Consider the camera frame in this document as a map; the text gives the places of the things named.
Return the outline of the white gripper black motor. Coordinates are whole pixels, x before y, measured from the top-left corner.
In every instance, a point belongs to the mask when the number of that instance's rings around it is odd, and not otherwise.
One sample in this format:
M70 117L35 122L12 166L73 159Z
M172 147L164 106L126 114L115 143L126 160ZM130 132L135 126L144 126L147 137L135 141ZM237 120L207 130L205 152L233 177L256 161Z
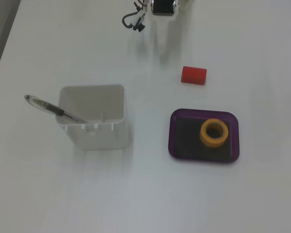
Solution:
M183 9L188 10L194 0L183 0ZM161 62L167 61L167 42L169 23L166 17L174 17L178 14L179 1L178 0L151 0L149 2L150 13L159 17L156 22L157 32L157 51Z

